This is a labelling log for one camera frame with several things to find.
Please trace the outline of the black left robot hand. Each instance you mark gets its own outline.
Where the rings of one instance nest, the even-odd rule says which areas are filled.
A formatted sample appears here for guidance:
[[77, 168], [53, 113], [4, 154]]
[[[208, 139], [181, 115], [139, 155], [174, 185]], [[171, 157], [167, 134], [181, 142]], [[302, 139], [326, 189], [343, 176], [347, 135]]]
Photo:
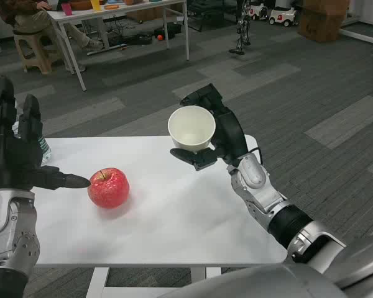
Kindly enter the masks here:
[[74, 174], [65, 174], [54, 166], [42, 166], [43, 151], [39, 139], [43, 123], [38, 99], [27, 95], [23, 113], [19, 116], [16, 137], [12, 126], [16, 122], [14, 86], [6, 76], [0, 76], [0, 189], [33, 187], [56, 190], [60, 187], [78, 189], [90, 186], [90, 181]]

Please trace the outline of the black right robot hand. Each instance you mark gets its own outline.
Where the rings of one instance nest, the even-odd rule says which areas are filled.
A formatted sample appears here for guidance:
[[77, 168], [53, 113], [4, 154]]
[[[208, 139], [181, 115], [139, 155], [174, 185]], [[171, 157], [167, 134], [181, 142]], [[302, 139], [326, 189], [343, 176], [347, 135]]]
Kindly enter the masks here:
[[211, 139], [213, 149], [205, 148], [193, 153], [173, 148], [170, 154], [193, 165], [197, 171], [207, 168], [221, 158], [227, 165], [237, 166], [237, 159], [248, 153], [243, 129], [234, 112], [223, 104], [223, 97], [213, 84], [208, 84], [184, 97], [180, 105], [200, 106], [214, 117], [216, 129]]

